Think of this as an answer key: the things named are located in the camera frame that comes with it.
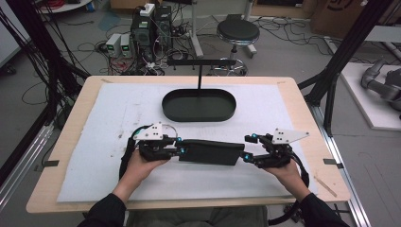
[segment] gray floor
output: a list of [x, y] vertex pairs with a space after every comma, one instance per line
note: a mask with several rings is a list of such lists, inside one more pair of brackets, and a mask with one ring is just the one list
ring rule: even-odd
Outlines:
[[[106, 40], [106, 31], [112, 25], [129, 25], [131, 23], [129, 14], [109, 12], [107, 7], [88, 13], [83, 9], [77, 9], [68, 13], [58, 15], [60, 21], [66, 23], [82, 23], [93, 21], [92, 24], [82, 26], [68, 26], [61, 24], [61, 31], [65, 40], [72, 50], [77, 50], [80, 44], [95, 44]], [[207, 26], [200, 32], [203, 34], [215, 34], [216, 23], [214, 19], [199, 19], [199, 27]], [[308, 22], [303, 22], [305, 27], [293, 26], [295, 33], [303, 32], [306, 37], [313, 34], [309, 32]], [[283, 29], [270, 32], [286, 38]], [[129, 26], [118, 26], [107, 32], [107, 35], [114, 32], [127, 32]], [[308, 79], [321, 72], [330, 61], [329, 55], [319, 52], [316, 45], [297, 45], [288, 41], [282, 41], [266, 30], [261, 30], [259, 41], [254, 45], [258, 51], [253, 59], [248, 57], [244, 51], [238, 51], [238, 58], [248, 64], [249, 76], [261, 77], [292, 77], [297, 82]], [[301, 35], [289, 33], [291, 39], [299, 39]], [[311, 40], [320, 47], [323, 53], [328, 53], [327, 46], [318, 39]], [[229, 55], [231, 47], [222, 42], [216, 36], [200, 36], [200, 44], [203, 48], [205, 59], [218, 59]], [[80, 49], [91, 48], [89, 44], [80, 46]], [[106, 67], [106, 62], [97, 53], [74, 52], [82, 65], [92, 75], [105, 75], [101, 68]], [[377, 44], [366, 43], [356, 54], [356, 57], [363, 61], [375, 61], [385, 57], [389, 62], [394, 57], [386, 50], [377, 47]], [[25, 104], [21, 97], [30, 87], [40, 82], [35, 77], [29, 60], [18, 54], [12, 61], [17, 69], [16, 75], [0, 76], [1, 103], [1, 132], [0, 132], [0, 165], [12, 153], [21, 138], [30, 128], [33, 121], [39, 115], [44, 105]], [[197, 75], [198, 71], [192, 71], [191, 67], [177, 67], [166, 69], [167, 75]], [[24, 96], [29, 103], [44, 101], [44, 87], [42, 84], [29, 90]], [[59, 131], [55, 131], [52, 141], [48, 143], [43, 153], [36, 161], [41, 161], [44, 152], [56, 139]], [[372, 226], [398, 226], [401, 223], [401, 180], [398, 176], [398, 163], [401, 161], [399, 153], [401, 140], [400, 132], [371, 130], [358, 109], [355, 101], [339, 79], [335, 110], [333, 117], [333, 133], [340, 149], [344, 163], [351, 175], [355, 188], [368, 215]], [[25, 176], [17, 191], [9, 201], [2, 213], [0, 213], [0, 226], [76, 226], [82, 221], [81, 214], [59, 214], [59, 215], [31, 215], [26, 212], [27, 200], [40, 177], [40, 172], [33, 168]], [[346, 210], [345, 204], [338, 204], [339, 209]], [[269, 218], [281, 215], [281, 206], [269, 207]], [[344, 220], [351, 226], [354, 225], [349, 215], [341, 214]], [[288, 221], [282, 226], [295, 226]]]

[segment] chair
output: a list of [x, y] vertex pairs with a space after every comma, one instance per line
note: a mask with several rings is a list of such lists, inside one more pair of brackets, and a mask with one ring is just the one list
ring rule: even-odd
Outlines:
[[259, 39], [259, 28], [249, 21], [239, 19], [228, 19], [218, 24], [218, 37], [222, 41], [232, 44], [230, 58], [223, 58], [222, 60], [235, 60], [236, 64], [233, 66], [220, 65], [214, 68], [216, 76], [246, 76], [248, 68], [246, 64], [235, 58], [237, 46], [246, 46], [255, 43]]

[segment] black oval tray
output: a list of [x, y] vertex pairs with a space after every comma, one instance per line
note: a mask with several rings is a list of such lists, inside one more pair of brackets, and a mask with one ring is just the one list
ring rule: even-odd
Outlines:
[[162, 101], [165, 116], [177, 122], [217, 122], [230, 119], [236, 102], [221, 89], [178, 89]]

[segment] black sleeve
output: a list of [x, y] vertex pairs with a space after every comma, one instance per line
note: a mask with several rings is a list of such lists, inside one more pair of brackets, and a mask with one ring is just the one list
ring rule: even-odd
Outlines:
[[307, 227], [348, 226], [324, 201], [317, 198], [313, 193], [302, 200], [300, 208]]
[[124, 202], [115, 194], [109, 194], [91, 208], [86, 219], [78, 227], [121, 227], [124, 225], [125, 211]]

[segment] tabletop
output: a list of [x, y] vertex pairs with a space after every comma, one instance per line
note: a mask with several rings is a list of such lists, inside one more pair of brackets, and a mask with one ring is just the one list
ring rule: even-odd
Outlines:
[[[46, 167], [26, 205], [29, 213], [86, 212], [94, 202], [57, 202], [70, 157], [78, 143], [83, 126], [95, 104], [104, 83], [180, 83], [197, 84], [198, 77], [116, 77], [92, 76], [88, 78], [78, 96], [70, 116], [61, 132], [49, 160], [59, 160], [57, 166]], [[336, 165], [326, 165], [323, 159], [332, 159], [321, 133], [300, 90], [292, 78], [273, 77], [204, 77], [203, 84], [268, 84], [277, 85], [296, 131], [308, 131], [310, 136], [300, 141], [314, 178], [318, 197], [323, 201], [348, 201], [350, 194]], [[181, 201], [129, 201], [128, 209], [160, 209], [183, 207], [238, 206], [279, 204], [294, 202], [284, 198], [235, 198]]]

